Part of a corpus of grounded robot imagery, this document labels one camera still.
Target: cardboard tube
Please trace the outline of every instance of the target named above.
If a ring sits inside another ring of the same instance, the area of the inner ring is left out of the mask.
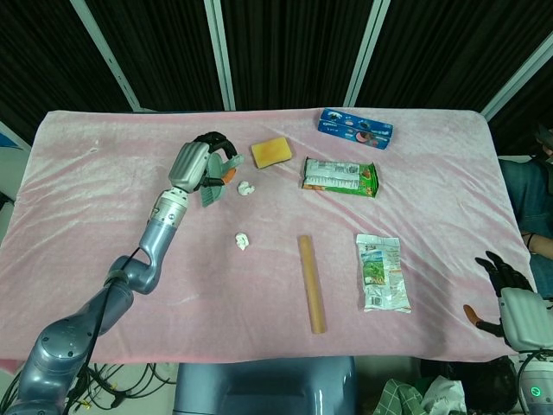
[[[321,286],[317,264],[315,263],[315,253],[313,252],[311,238],[308,235],[300,236],[299,244],[300,256],[302,257],[303,282],[308,296],[311,331],[318,335],[327,331],[327,321],[325,310],[322,307]]]

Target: robotic hand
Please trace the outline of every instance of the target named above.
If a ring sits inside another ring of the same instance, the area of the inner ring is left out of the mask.
[[[133,291],[149,294],[157,286],[163,257],[187,211],[188,194],[228,182],[228,177],[207,176],[209,157],[219,149],[229,159],[237,156],[234,146],[218,132],[184,144],[168,175],[172,188],[157,198],[137,248],[149,263],[134,259],[134,254],[120,257],[95,297],[41,332],[21,371],[17,400],[8,415],[60,415],[64,407],[67,413],[67,393],[81,368],[88,365],[96,338],[130,308]]]
[[[504,337],[505,343],[517,352],[530,353],[520,369],[518,390],[522,388],[531,414],[551,411],[553,367],[549,363],[526,372],[524,369],[532,358],[553,349],[553,314],[541,296],[532,290],[526,277],[513,270],[499,255],[493,252],[486,252],[486,255],[491,261],[475,260],[484,267],[495,289],[501,315],[499,324],[485,322],[467,304],[463,306],[465,314],[478,329]]]

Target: table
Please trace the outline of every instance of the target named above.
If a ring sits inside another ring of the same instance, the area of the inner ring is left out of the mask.
[[[245,154],[225,197],[190,197],[156,290],[102,336],[94,361],[247,361],[394,354],[487,361],[513,353],[462,305],[497,321],[474,263],[499,253],[530,276],[486,121],[476,112],[352,108],[394,125],[387,150],[316,130],[321,109],[200,114],[50,112],[0,249],[0,358],[26,359],[49,323],[102,286],[143,232],[180,147],[219,131]],[[249,146],[284,135],[294,157],[256,169]],[[376,199],[300,188],[306,156],[373,162]],[[256,186],[243,197],[236,186]],[[251,245],[241,252],[237,232]],[[396,236],[412,312],[363,312],[357,233]],[[297,236],[314,241],[327,333],[313,335]]]

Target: green cloth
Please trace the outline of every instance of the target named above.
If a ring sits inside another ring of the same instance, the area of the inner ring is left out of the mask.
[[[411,385],[390,379],[384,386],[374,415],[427,415],[423,396]]]

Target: black curtain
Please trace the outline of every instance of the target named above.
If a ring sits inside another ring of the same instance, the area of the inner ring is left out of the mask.
[[[237,109],[343,105],[371,4],[223,0]]]
[[[141,106],[222,110],[202,0],[86,0]]]
[[[0,120],[27,143],[48,111],[130,111],[67,0],[2,0]]]
[[[551,31],[551,1],[392,0],[357,106],[481,111]]]
[[[553,60],[549,60],[488,123],[500,155],[541,154],[532,124],[553,128]]]

